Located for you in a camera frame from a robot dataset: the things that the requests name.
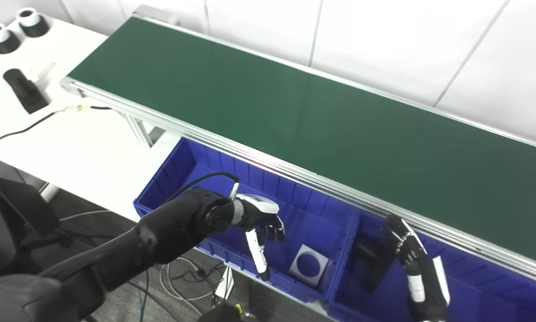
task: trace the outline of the robotic hand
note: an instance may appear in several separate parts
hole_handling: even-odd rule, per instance
[[[395,252],[407,273],[413,320],[446,322],[450,294],[441,257],[429,257],[417,233],[399,216],[389,215],[386,223],[398,240]]]
[[[262,233],[282,241],[279,207],[267,198],[231,197],[200,187],[165,202],[123,235],[34,275],[0,277],[0,321],[76,322],[93,313],[113,291],[155,263],[169,263],[208,234],[242,228],[262,278],[269,278]]]
[[[264,256],[262,237],[268,231],[268,240],[284,241],[284,223],[278,217],[280,206],[268,198],[251,194],[237,194],[234,205],[235,208],[241,209],[235,213],[242,216],[240,218],[234,216],[232,224],[242,227],[246,232],[246,240],[256,269],[262,280],[267,281],[270,279],[270,271]]]

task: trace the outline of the black object in bin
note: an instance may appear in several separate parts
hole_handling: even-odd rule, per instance
[[[14,68],[6,71],[4,79],[10,84],[27,113],[31,114],[49,105],[39,88],[28,80],[19,69]]]
[[[357,236],[353,245],[353,252],[358,259],[371,267],[370,275],[361,281],[361,287],[368,292],[373,292],[380,281],[385,277],[391,265],[397,259],[397,239],[389,233],[385,234],[384,247],[377,245],[372,240]]]

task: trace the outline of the robot finger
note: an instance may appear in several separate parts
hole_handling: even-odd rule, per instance
[[[284,234],[283,229],[276,230],[276,238],[278,239],[279,242],[284,242],[285,237],[286,235]]]
[[[276,239],[276,230],[272,226],[268,226],[268,240],[273,241]]]
[[[258,233],[258,238],[264,238],[264,235],[266,234],[266,229],[264,227],[258,227],[256,228],[256,232]]]

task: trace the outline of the gray floor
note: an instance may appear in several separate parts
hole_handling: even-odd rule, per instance
[[[69,194],[69,192],[60,191],[50,202],[55,213],[59,217],[63,218],[78,214],[81,212],[89,212],[92,210],[101,210],[97,205],[91,204],[86,200],[80,199],[76,196]],[[62,229],[70,230],[72,232],[96,235],[96,236],[118,236],[119,234],[127,231],[134,225],[133,222],[118,216],[113,213],[93,214],[89,216],[81,216],[63,222]],[[94,242],[97,244],[106,242],[107,238],[90,238],[87,241],[83,238],[79,238],[82,243],[74,242],[69,248],[63,249],[59,245],[53,245],[44,249],[33,252],[33,258],[39,265],[44,268],[54,263],[61,261],[64,258],[71,255],[80,253],[89,248],[88,243]],[[204,269],[208,271],[216,265],[219,261],[208,255],[202,254],[199,251],[191,250],[185,255],[186,258],[191,259]],[[186,261],[177,259],[171,265],[170,274],[180,275],[181,273],[189,270],[191,267]],[[168,295],[164,289],[162,289],[159,281],[160,265],[152,267],[149,270],[150,282],[149,292],[160,299],[169,310],[171,310],[176,316],[177,320],[181,322],[192,322],[198,320],[198,314],[180,300],[176,300]],[[221,273],[219,271],[214,273],[209,278],[212,286],[215,287],[221,280]],[[240,294],[235,293],[229,298],[231,304],[241,302],[245,306],[245,310],[256,315],[257,319],[261,322],[327,322],[330,321],[325,316],[317,314],[310,309],[305,308],[301,304],[280,295],[278,292],[262,285],[261,283],[252,283],[250,279],[245,279],[251,284],[249,289],[251,290],[248,302],[247,297],[240,297]],[[145,274],[141,274],[133,279],[133,283],[137,283],[143,289],[146,286]],[[196,297],[204,295],[211,291],[211,286],[207,283],[188,283],[182,280],[174,281],[174,287],[186,297]],[[123,285],[121,288],[108,295],[105,304],[93,314],[93,316],[99,320],[99,322],[136,322],[139,320],[139,312],[141,307],[141,301],[143,294],[141,291],[135,289],[131,285]],[[200,312],[206,312],[210,310],[212,304],[212,297],[207,296],[201,300],[192,301],[194,306],[200,310]],[[145,308],[144,320],[146,322],[161,322],[161,321],[173,321],[163,309],[155,304],[150,298],[147,300],[147,306]]]

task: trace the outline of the white cable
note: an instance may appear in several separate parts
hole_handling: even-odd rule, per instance
[[[194,271],[198,271],[198,266],[193,262],[191,261],[190,259],[186,258],[186,257],[178,257],[176,259],[183,259],[184,261],[188,262],[190,265],[192,265],[192,268],[194,269]]]
[[[68,217],[65,217],[65,218],[61,218],[59,221],[70,220],[70,219],[77,218],[77,217],[80,217],[80,216],[85,216],[85,215],[101,214],[103,212],[111,212],[111,211],[110,210],[95,210],[94,212],[82,212],[81,214],[76,214],[76,215],[73,215],[73,216],[68,216]]]
[[[198,315],[202,316],[202,312],[200,312],[200,310],[198,310],[198,308],[196,308],[196,306],[194,306],[192,303],[190,303],[188,301],[188,299],[186,298],[182,298],[178,295],[174,295],[171,291],[168,290],[168,288],[164,285],[164,281],[162,280],[162,271],[164,270],[164,267],[169,267],[170,266],[170,263],[168,263],[167,265],[162,265],[161,267],[161,271],[160,271],[160,280],[161,280],[161,286],[162,288],[164,288],[164,290],[166,291],[166,293],[168,293],[168,295],[176,298],[177,300],[181,300],[183,301],[184,303],[186,303],[186,305],[190,306],[194,311],[196,311],[196,313],[198,313]],[[178,292],[176,291],[176,289],[174,289],[174,287],[172,287],[172,283],[170,283],[170,280],[169,280],[169,285],[170,285],[170,288],[174,291],[174,293],[178,294]]]

